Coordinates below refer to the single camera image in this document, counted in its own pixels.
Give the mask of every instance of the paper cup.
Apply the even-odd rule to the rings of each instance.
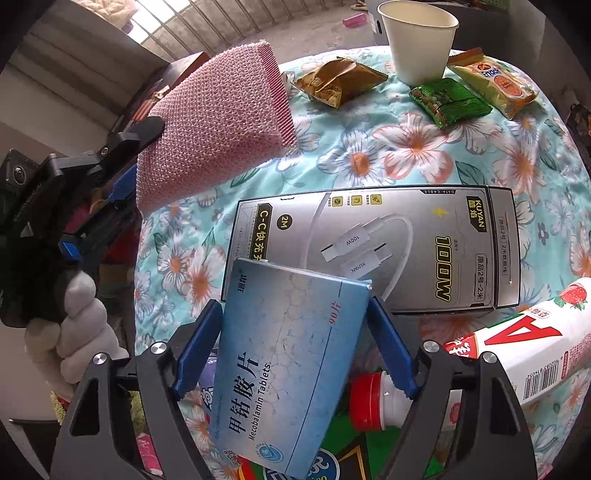
[[[443,77],[456,17],[433,5],[407,0],[378,7],[398,78],[411,87]]]

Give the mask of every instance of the silver box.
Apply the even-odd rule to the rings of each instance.
[[[237,257],[371,279],[394,313],[519,303],[510,189],[383,187],[242,200],[224,277]]]

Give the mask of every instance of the red bottle cap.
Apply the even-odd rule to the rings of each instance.
[[[349,418],[358,432],[382,430],[379,414],[382,372],[363,374],[351,386]]]

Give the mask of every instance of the white bottle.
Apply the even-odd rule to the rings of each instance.
[[[571,283],[543,301],[495,326],[443,347],[452,355],[478,358],[493,352],[503,364],[521,405],[537,400],[584,366],[591,356],[591,278]],[[462,392],[452,390],[443,427],[457,422]],[[351,424],[358,431],[400,427],[412,402],[385,372],[363,374],[352,385]]]

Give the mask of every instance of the blue floral fabric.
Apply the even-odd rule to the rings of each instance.
[[[334,51],[283,64],[298,78],[336,56],[389,74],[385,83],[333,109],[289,92],[299,153],[274,158],[233,180],[144,219],[135,273],[136,353],[167,340],[218,299],[238,200],[285,193],[403,184],[496,184],[515,196],[521,256],[518,309],[424,316],[426,337],[445,342],[548,299],[591,276],[591,183],[566,127],[540,93],[513,121],[496,109],[439,130],[408,95],[388,47]],[[513,74],[531,82],[523,72]],[[461,81],[452,72],[446,75]],[[583,369],[525,409],[540,477],[550,469],[580,411],[591,372]],[[181,409],[217,478],[234,477],[211,444],[192,394]]]

